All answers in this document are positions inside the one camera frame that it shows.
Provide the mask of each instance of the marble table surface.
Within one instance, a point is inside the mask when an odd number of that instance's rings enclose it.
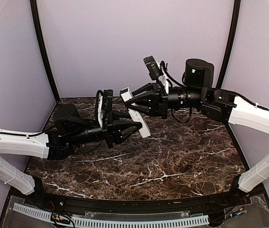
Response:
[[[93,118],[94,98],[64,98],[83,118]],[[126,112],[120,98],[114,110]],[[186,118],[187,110],[176,115]],[[62,161],[31,158],[27,174],[43,180],[46,192],[100,200],[168,200],[228,191],[245,171],[224,125],[193,111],[188,124],[144,116],[151,136],[139,133],[108,149],[90,143]]]

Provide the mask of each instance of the robotic arm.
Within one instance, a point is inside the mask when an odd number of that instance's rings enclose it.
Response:
[[[62,160],[74,153],[74,146],[105,140],[108,147],[121,144],[140,122],[120,120],[130,115],[112,110],[112,90],[98,92],[97,120],[81,118],[73,104],[66,104],[53,114],[54,125],[40,133],[0,129],[0,154],[20,154],[49,160]],[[26,175],[0,156],[0,180],[29,195],[42,188],[41,180]]]
[[[174,80],[165,63],[156,63],[152,56],[144,59],[149,83],[133,92],[134,97],[125,101],[128,109],[149,116],[167,118],[168,109],[196,108],[208,118],[224,123],[250,127],[269,134],[269,108],[253,103],[244,96],[223,89],[212,88],[214,66],[200,59],[188,59],[183,74],[183,84],[168,87],[163,77]],[[269,178],[269,154],[247,172],[237,176],[232,184],[232,198],[247,195],[254,187]]]

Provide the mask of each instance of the white cable tray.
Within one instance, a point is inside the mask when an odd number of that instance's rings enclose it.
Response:
[[[29,206],[15,203],[14,211],[21,214],[45,221],[51,222],[51,212],[35,209]],[[77,228],[188,228],[209,224],[209,216],[198,216],[193,218],[182,218],[164,221],[106,221],[86,218],[71,217]]]

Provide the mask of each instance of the lavender wall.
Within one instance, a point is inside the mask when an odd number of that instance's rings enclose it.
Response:
[[[0,128],[40,131],[54,105],[29,0],[0,0]],[[5,159],[21,170],[28,160]],[[0,213],[8,190],[0,181]]]
[[[223,88],[269,107],[269,0],[242,1],[233,52]],[[250,166],[269,152],[269,136],[233,127]],[[269,194],[269,179],[265,182]]]
[[[188,58],[221,67],[233,1],[39,0],[41,24],[61,97],[150,82],[143,58],[169,63],[179,81]]]

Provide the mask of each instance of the wire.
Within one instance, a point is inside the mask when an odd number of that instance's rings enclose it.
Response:
[[[241,94],[239,94],[237,92],[234,92],[234,91],[231,91],[231,90],[225,90],[225,89],[222,89],[222,90],[226,91],[226,92],[234,93],[235,95],[241,97],[243,100],[245,100],[246,102],[248,102],[249,104],[251,104],[251,105],[253,105],[253,106],[257,107],[257,108],[260,108],[260,109],[265,110],[265,111],[269,111],[269,108],[261,106],[261,105],[258,105],[256,103],[252,102],[251,100],[247,99],[244,95],[241,95]]]
[[[172,82],[169,79],[167,79],[167,81],[168,81],[169,87],[172,87],[173,86]]]
[[[35,207],[37,207],[40,210],[51,211],[51,210],[45,208],[49,204],[49,202],[45,206],[40,207],[40,206],[36,205],[29,197],[27,197],[27,200],[29,200]]]
[[[218,218],[216,218],[216,219],[214,219],[214,220],[212,220],[212,221],[210,221],[210,222],[215,222],[215,221],[217,221],[217,220],[219,220],[219,219],[225,217],[225,216],[226,216],[227,214],[229,214],[232,210],[234,210],[235,207],[237,207],[237,205],[235,205],[234,207],[232,207],[231,209],[229,209],[226,213],[224,213],[224,215],[221,215],[220,217],[218,217]]]
[[[172,76],[169,75],[169,73],[167,72],[167,64],[165,65],[165,62],[164,61],[161,61],[160,68],[163,69],[164,73],[169,77],[170,80],[172,80],[173,82],[175,82],[178,86],[184,87],[184,85],[182,85],[181,83],[177,82]]]
[[[93,151],[95,151],[97,148],[99,148],[102,145],[103,141],[101,141],[95,148],[93,148],[92,150],[87,151],[85,154],[91,153]]]
[[[175,114],[173,113],[173,110],[171,109],[171,114],[172,114],[172,117],[178,122],[178,123],[181,123],[181,124],[186,124],[188,123],[190,120],[191,120],[191,117],[192,117],[192,107],[190,107],[190,114],[188,115],[187,119],[185,121],[182,121],[180,120],[177,116],[175,116]]]
[[[234,0],[234,7],[233,7],[232,18],[231,18],[229,37],[228,37],[228,41],[226,44],[224,57],[223,57],[219,77],[217,80],[216,88],[222,87],[224,76],[225,76],[226,70],[228,68],[228,64],[229,64],[229,60],[230,60],[231,52],[232,52],[232,48],[233,48],[233,43],[234,43],[234,39],[235,39],[235,34],[236,34],[237,22],[238,22],[238,17],[239,17],[239,12],[240,12],[240,2],[241,2],[241,0]]]
[[[247,201],[247,199],[246,199],[245,197],[243,197],[242,199],[243,199],[243,201],[244,201],[244,203],[245,203],[243,207],[239,208],[236,212],[230,214],[226,219],[218,221],[219,219],[225,217],[227,214],[229,214],[231,211],[233,211],[233,210],[237,207],[237,205],[235,205],[235,206],[232,207],[230,210],[228,210],[226,213],[224,213],[224,215],[222,215],[222,216],[220,216],[220,217],[218,217],[218,218],[216,218],[216,219],[214,219],[214,220],[212,220],[212,221],[210,221],[210,222],[212,222],[212,223],[223,223],[223,222],[225,222],[226,220],[231,219],[232,217],[234,217],[236,213],[238,213],[238,212],[243,213],[243,209],[247,206],[248,201]]]
[[[55,219],[52,220],[52,218],[56,217],[56,216],[54,215],[55,206],[54,206],[54,203],[53,203],[52,201],[50,201],[50,203],[52,204],[52,212],[51,212],[50,220],[51,220],[52,222],[54,222],[54,224],[51,223],[54,227],[57,227],[57,228],[66,228],[66,227],[68,227],[70,224],[73,225],[73,228],[76,227],[75,224],[74,224],[74,222],[73,222],[73,220],[72,220],[72,218],[69,217],[69,216],[67,216],[67,215],[63,215],[63,214],[59,214],[59,213],[55,213],[55,214],[58,215],[57,218],[64,217],[64,218],[66,218],[66,219],[69,221],[69,224],[66,224],[66,226],[63,226],[63,225],[58,224],[57,221],[56,221]]]
[[[217,205],[219,205],[219,206],[221,206],[221,207],[227,207],[227,206],[230,206],[230,205],[231,205],[231,203],[222,204],[222,203],[218,203],[218,202],[216,202],[216,201],[209,201],[209,203],[217,204]]]
[[[23,136],[23,137],[35,137],[40,134],[46,133],[47,131],[50,131],[51,129],[55,128],[55,125],[51,125],[48,129],[43,130],[42,132],[36,133],[36,134],[18,134],[18,133],[9,133],[9,132],[0,132],[0,134],[5,134],[5,135],[13,135],[13,136]]]

